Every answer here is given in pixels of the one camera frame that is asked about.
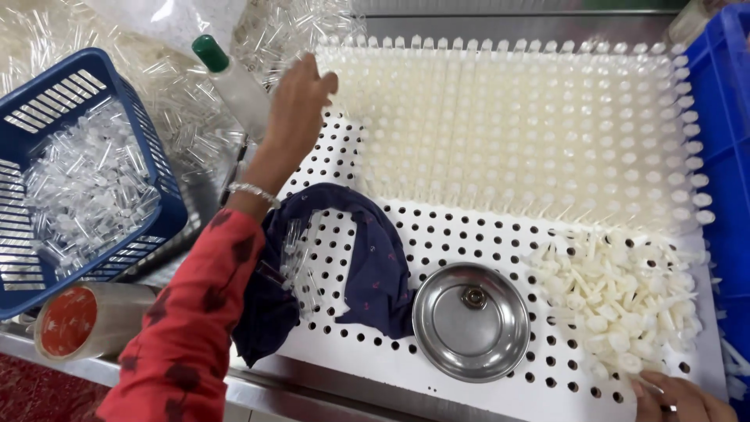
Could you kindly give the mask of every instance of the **white bottle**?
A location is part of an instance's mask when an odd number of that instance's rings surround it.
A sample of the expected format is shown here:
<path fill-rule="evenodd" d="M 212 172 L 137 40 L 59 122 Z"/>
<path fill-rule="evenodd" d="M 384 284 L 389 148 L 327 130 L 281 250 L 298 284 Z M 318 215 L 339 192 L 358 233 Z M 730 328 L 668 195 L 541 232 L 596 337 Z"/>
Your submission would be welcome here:
<path fill-rule="evenodd" d="M 201 35 L 193 42 L 193 51 L 208 68 L 208 78 L 251 139 L 260 143 L 266 132 L 271 99 L 255 77 L 227 56 L 211 35 Z"/>

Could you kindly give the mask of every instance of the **cloth with anchor print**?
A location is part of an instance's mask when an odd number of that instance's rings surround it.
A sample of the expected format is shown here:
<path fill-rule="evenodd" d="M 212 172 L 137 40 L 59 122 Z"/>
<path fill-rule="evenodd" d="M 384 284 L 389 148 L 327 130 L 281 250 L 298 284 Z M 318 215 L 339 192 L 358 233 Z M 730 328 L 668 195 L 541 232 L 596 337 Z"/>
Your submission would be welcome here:
<path fill-rule="evenodd" d="M 404 247 L 393 224 L 380 208 L 364 195 L 332 183 L 318 183 L 281 202 L 263 220 L 265 248 L 259 259 L 278 270 L 287 222 L 306 222 L 316 210 L 336 209 L 352 213 L 357 230 L 344 288 L 344 301 L 349 311 L 336 318 L 339 324 L 363 324 L 380 330 L 385 336 L 400 339 L 414 334 L 412 304 L 415 291 L 408 289 L 409 267 Z M 255 278 L 263 278 L 257 271 Z M 243 330 L 257 328 L 243 324 L 248 308 L 232 333 L 242 356 L 240 344 Z"/>

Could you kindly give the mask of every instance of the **perforated white board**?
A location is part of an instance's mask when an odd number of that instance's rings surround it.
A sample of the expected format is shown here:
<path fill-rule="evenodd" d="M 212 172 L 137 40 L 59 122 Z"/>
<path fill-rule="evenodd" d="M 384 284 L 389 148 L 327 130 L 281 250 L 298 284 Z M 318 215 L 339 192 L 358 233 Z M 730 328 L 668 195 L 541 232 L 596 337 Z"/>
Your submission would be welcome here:
<path fill-rule="evenodd" d="M 302 190 L 306 183 L 355 186 L 353 158 L 359 124 L 336 116 L 326 117 L 325 123 L 316 149 L 292 175 L 280 197 Z M 409 262 L 411 288 L 417 288 L 420 277 L 424 279 L 440 268 L 440 264 L 461 261 L 499 270 L 513 281 L 526 298 L 529 312 L 535 316 L 527 358 L 512 377 L 487 384 L 470 384 L 454 380 L 432 366 L 416 347 L 414 337 L 394 342 L 370 327 L 334 323 L 334 317 L 347 310 L 344 286 L 356 230 L 349 214 L 341 213 L 339 218 L 335 210 L 329 210 L 329 215 L 323 218 L 325 228 L 319 231 L 319 245 L 312 251 L 316 254 L 312 261 L 316 282 L 324 290 L 323 305 L 311 320 L 303 320 L 292 330 L 278 354 L 529 421 L 634 420 L 635 396 L 629 384 L 617 380 L 593 381 L 583 368 L 582 347 L 569 345 L 572 330 L 546 322 L 550 307 L 540 297 L 536 300 L 530 297 L 538 292 L 529 282 L 529 268 L 516 260 L 532 251 L 532 242 L 539 245 L 549 240 L 562 242 L 559 237 L 550 237 L 548 230 L 569 228 L 569 225 L 398 200 L 374 199 L 374 202 L 383 209 L 390 207 L 385 214 L 398 229 L 407 259 L 413 257 Z M 703 240 L 700 235 L 694 235 L 677 240 L 675 245 L 678 249 L 698 250 L 703 247 Z M 689 378 L 716 396 L 726 398 L 708 270 L 701 267 L 692 272 L 699 293 L 698 314 L 705 330 L 697 338 L 696 353 L 672 352 L 667 357 L 667 365 L 672 375 Z M 382 342 L 380 345 L 376 345 L 378 339 Z M 689 366 L 689 373 L 679 368 L 681 363 L 686 364 L 682 365 L 685 369 Z M 232 359 L 232 366 L 245 367 L 238 358 Z"/>

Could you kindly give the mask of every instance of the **plastic basket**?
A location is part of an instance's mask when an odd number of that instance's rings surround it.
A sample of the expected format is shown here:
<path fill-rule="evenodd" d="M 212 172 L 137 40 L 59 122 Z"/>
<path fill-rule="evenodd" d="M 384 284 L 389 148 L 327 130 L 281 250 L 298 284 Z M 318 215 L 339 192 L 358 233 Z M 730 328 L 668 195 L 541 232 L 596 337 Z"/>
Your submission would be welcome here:
<path fill-rule="evenodd" d="M 74 124 L 87 109 L 113 96 L 120 100 L 160 201 L 148 221 L 125 240 L 74 274 L 57 279 L 53 265 L 31 247 L 26 187 L 21 174 L 47 135 Z M 43 302 L 81 279 L 105 282 L 175 236 L 188 220 L 169 161 L 154 125 L 133 87 L 98 48 L 74 53 L 0 99 L 0 319 Z M 36 264 L 29 264 L 29 258 Z"/>
<path fill-rule="evenodd" d="M 709 241 L 715 302 L 727 311 L 718 325 L 725 338 L 750 357 L 750 4 L 729 5 L 688 48 L 688 81 L 695 96 L 704 165 L 716 221 L 703 229 Z M 740 420 L 750 408 L 733 402 Z"/>

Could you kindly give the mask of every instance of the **red floor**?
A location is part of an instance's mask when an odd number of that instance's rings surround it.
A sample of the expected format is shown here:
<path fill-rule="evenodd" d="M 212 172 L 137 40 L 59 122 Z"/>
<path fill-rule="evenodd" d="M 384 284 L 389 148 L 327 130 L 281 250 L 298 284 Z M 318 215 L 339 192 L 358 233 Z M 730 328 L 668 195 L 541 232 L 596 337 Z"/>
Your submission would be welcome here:
<path fill-rule="evenodd" d="M 95 422 L 109 390 L 0 354 L 0 422 Z"/>

